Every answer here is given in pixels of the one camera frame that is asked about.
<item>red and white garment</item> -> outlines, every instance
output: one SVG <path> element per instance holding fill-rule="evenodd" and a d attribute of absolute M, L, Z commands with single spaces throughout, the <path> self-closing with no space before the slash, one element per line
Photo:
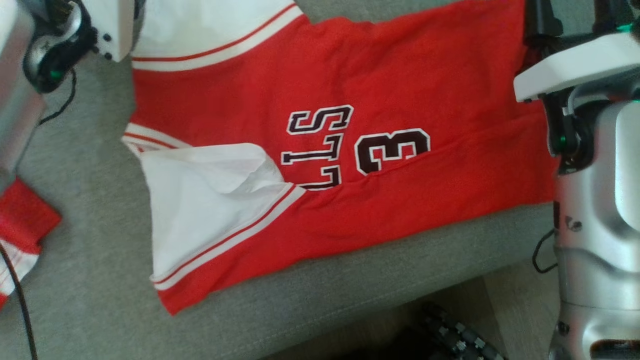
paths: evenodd
<path fill-rule="evenodd" d="M 59 222 L 60 216 L 19 179 L 4 191 L 0 197 L 0 243 L 20 280 L 38 261 L 40 240 Z M 14 289 L 9 269 L 0 258 L 0 308 Z"/>
<path fill-rule="evenodd" d="M 311 24 L 291 0 L 148 0 L 133 52 L 152 282 L 171 314 L 297 261 L 550 201 L 518 104 L 523 0 Z"/>

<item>wooden floor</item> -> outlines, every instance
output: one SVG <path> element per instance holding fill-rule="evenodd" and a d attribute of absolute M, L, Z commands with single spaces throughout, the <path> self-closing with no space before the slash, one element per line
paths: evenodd
<path fill-rule="evenodd" d="M 542 262 L 552 261 L 547 253 Z M 426 295 L 319 336 L 264 360 L 325 360 L 381 346 L 431 300 L 472 327 L 510 359 L 544 360 L 559 312 L 557 272 L 540 275 L 529 260 Z"/>

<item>gray couch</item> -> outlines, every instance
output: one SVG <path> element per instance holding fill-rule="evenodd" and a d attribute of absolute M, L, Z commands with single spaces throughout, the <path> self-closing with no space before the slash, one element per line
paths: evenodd
<path fill-rule="evenodd" d="M 385 20 L 447 0 L 300 0 L 312 20 Z M 589 6 L 556 1 L 569 32 Z M 120 143 L 134 108 L 130 64 L 94 56 L 78 93 L 38 128 L 20 176 L 62 215 L 25 278 L 40 358 L 258 359 L 383 308 L 531 255 L 549 206 L 522 207 L 352 254 L 300 263 L 209 296 L 175 317 L 149 283 L 148 194 Z M 47 97 L 50 111 L 69 84 Z M 0 359 L 26 359 L 15 297 L 0 311 Z"/>

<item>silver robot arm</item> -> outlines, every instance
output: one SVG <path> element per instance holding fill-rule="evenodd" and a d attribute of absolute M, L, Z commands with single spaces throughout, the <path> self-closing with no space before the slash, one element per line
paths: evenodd
<path fill-rule="evenodd" d="M 88 52 L 120 61 L 143 0 L 0 0 L 0 193 L 52 92 Z"/>
<path fill-rule="evenodd" d="M 550 360 L 640 359 L 639 24 L 566 49 L 556 39 L 561 50 L 514 81 L 519 101 L 545 103 L 549 149 L 561 157 Z"/>

